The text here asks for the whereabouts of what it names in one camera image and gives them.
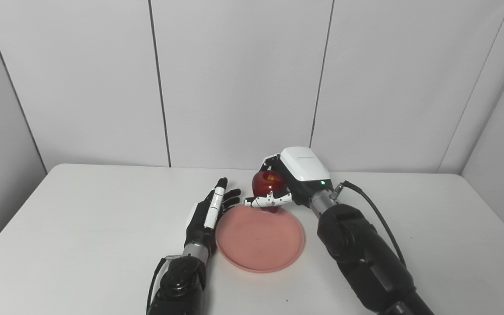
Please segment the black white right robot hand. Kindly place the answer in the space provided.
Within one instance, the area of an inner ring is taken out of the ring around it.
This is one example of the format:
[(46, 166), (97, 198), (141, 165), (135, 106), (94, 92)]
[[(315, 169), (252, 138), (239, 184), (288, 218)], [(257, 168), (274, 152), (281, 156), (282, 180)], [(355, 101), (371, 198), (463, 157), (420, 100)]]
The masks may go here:
[(329, 200), (330, 205), (335, 203), (330, 197), (334, 187), (329, 171), (308, 147), (287, 147), (280, 154), (267, 156), (260, 170), (277, 173), (286, 188), (248, 197), (243, 201), (245, 206), (265, 209), (294, 202), (296, 205), (311, 207), (320, 196)]

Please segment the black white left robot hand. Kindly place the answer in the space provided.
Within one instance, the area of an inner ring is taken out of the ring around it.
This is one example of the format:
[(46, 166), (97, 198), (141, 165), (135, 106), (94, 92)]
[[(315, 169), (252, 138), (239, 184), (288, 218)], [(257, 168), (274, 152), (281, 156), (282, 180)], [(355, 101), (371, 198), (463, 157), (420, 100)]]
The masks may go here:
[(238, 205), (242, 191), (227, 190), (228, 179), (222, 177), (202, 201), (196, 204), (192, 218), (186, 227), (184, 247), (198, 246), (201, 256), (210, 257), (215, 249), (215, 229), (220, 218)]

